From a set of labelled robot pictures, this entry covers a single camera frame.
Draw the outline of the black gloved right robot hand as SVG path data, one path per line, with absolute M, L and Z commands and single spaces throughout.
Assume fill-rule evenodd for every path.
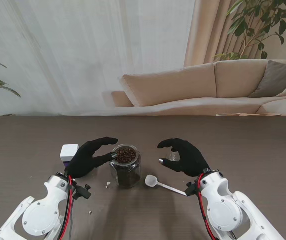
M 172 152 L 179 154 L 180 159 L 176 162 L 167 158 L 159 159 L 161 165 L 177 173 L 182 172 L 193 178 L 203 173 L 203 170 L 210 168 L 200 151 L 186 140 L 179 138 L 166 139 L 161 141 L 157 148 L 171 148 Z

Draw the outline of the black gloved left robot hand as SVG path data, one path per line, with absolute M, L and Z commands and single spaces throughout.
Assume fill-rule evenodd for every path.
M 82 178 L 92 170 L 112 161 L 117 156 L 114 152 L 96 157 L 93 155 L 102 146 L 114 145 L 117 142 L 118 139 L 111 137 L 86 142 L 77 150 L 69 165 L 66 166 L 64 171 L 65 175 L 70 176 L 72 179 Z

